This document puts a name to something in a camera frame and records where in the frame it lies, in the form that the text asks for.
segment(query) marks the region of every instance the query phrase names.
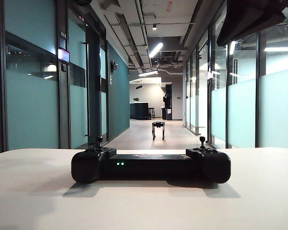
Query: hallway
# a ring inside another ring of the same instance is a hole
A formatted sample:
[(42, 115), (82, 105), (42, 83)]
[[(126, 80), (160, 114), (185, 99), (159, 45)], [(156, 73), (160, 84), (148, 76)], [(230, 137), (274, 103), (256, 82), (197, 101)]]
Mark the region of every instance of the hallway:
[(166, 121), (164, 140), (162, 140), (162, 128), (155, 127), (156, 139), (153, 140), (152, 122), (152, 120), (130, 119), (130, 128), (106, 147), (118, 150), (181, 150), (200, 146), (199, 137), (188, 131), (182, 125), (182, 121), (175, 120)]

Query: joystick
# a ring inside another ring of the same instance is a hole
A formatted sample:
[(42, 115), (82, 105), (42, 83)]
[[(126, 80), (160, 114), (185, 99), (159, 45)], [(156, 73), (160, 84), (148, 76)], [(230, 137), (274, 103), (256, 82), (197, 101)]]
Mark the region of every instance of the joystick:
[(206, 147), (204, 146), (204, 142), (205, 142), (206, 138), (205, 137), (200, 137), (200, 141), (202, 143), (201, 145), (201, 149), (205, 149)]
[(100, 148), (102, 147), (102, 140), (103, 140), (102, 136), (97, 137), (98, 147)]

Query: quadruped robot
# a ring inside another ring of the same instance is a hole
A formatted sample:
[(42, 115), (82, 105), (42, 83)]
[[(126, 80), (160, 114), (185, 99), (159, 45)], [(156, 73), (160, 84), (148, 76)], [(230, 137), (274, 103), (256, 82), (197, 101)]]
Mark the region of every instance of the quadruped robot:
[(204, 146), (186, 149), (176, 155), (117, 154), (116, 149), (99, 146), (78, 152), (72, 158), (72, 177), (76, 182), (90, 184), (97, 180), (168, 180), (203, 178), (214, 183), (225, 183), (231, 174), (227, 154)]
[(165, 131), (165, 122), (164, 121), (155, 121), (152, 123), (152, 132), (153, 132), (153, 140), (155, 140), (155, 127), (160, 128), (162, 127), (162, 140), (164, 140), (164, 131)]

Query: reception desk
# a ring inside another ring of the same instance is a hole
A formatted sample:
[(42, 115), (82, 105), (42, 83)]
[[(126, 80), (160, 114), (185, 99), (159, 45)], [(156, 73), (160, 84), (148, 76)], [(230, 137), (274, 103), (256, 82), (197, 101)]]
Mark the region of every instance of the reception desk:
[(149, 102), (130, 102), (130, 118), (148, 120), (148, 103)]

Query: corridor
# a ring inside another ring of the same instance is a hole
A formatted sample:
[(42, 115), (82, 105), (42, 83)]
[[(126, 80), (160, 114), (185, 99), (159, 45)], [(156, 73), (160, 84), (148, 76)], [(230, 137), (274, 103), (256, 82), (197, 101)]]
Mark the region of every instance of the corridor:
[(152, 122), (152, 120), (130, 119), (130, 128), (106, 147), (118, 150), (181, 150), (200, 146), (199, 137), (188, 131), (182, 125), (182, 121), (175, 120), (166, 121), (164, 140), (162, 140), (162, 128), (155, 127), (156, 139), (153, 140)]

